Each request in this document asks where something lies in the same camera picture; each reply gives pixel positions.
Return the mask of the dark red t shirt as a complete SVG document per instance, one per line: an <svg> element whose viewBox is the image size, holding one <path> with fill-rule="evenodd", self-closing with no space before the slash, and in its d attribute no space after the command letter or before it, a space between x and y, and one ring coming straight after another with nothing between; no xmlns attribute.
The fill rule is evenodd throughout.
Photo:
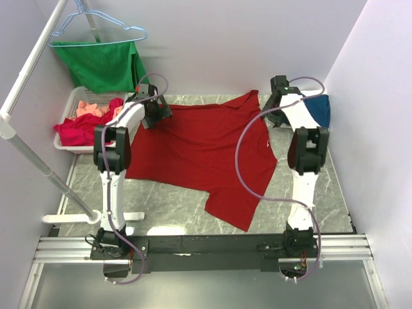
<svg viewBox="0 0 412 309"><path fill-rule="evenodd" d="M205 211L247 231L259 199L242 183L264 195L277 165L263 119L239 142L261 111L258 91L222 104L172 105L171 110L173 116L155 128L138 128L127 178L205 191Z"/></svg>

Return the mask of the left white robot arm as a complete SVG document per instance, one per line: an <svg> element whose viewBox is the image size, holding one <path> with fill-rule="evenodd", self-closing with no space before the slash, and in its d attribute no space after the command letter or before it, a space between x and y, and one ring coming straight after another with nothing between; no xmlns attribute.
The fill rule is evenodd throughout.
<svg viewBox="0 0 412 309"><path fill-rule="evenodd" d="M114 113L112 120L95 128L93 161L103 188L102 219L96 239L115 259L124 257L130 248L123 197L126 171L131 165L129 131L139 123L145 129L153 128L170 117L172 112L163 95L145 97L136 93Z"/></svg>

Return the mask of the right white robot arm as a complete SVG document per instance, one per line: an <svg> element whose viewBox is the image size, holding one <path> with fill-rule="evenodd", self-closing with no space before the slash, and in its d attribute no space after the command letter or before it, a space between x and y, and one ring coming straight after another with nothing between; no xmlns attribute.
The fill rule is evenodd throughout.
<svg viewBox="0 0 412 309"><path fill-rule="evenodd" d="M280 126L287 120L293 136L287 154L292 172L293 191L290 214L283 233L283 251L291 257L317 248L314 232L314 191L319 173L326 161L329 129L310 113L305 101L324 93L304 93L292 86L285 75L270 79L271 95L262 111L268 120Z"/></svg>

